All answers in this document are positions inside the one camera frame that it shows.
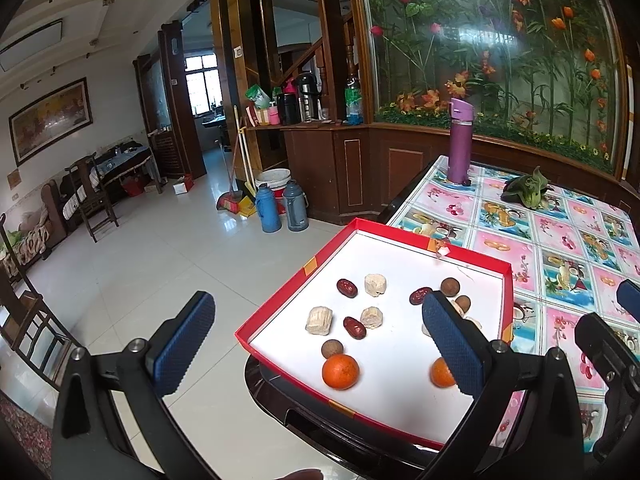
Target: tablecloth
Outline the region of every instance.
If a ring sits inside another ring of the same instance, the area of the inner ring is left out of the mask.
[[[441,156],[388,222],[389,225],[488,254],[513,269],[514,339],[520,352],[545,354],[560,346],[574,377],[584,449],[602,434],[605,383],[574,342],[580,316],[597,312],[640,358],[640,324],[616,301],[620,282],[640,284],[640,248],[629,216],[558,186],[536,211],[505,203],[500,194],[514,174],[472,165],[471,185],[448,182]],[[514,394],[494,444],[518,413]]]

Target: purple bottle cap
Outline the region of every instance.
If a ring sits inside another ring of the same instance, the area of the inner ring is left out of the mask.
[[[462,99],[453,98],[449,104],[449,115],[459,121],[473,121],[474,107]]]

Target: hand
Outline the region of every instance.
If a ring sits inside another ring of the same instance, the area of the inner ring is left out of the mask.
[[[278,480],[323,480],[324,475],[319,469],[302,469],[288,474]]]

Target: orange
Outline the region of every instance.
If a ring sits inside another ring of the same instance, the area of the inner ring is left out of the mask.
[[[431,382],[439,388],[449,388],[456,384],[449,367],[444,362],[444,357],[438,357],[431,365],[429,373]]]
[[[322,365],[322,380],[335,390],[351,388],[358,381],[359,375],[360,367],[350,355],[332,355]]]

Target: purple water bottle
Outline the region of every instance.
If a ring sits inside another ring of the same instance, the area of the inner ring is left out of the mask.
[[[471,139],[474,132],[474,108],[466,101],[452,99],[449,104],[449,170],[447,180],[462,184],[471,164]]]

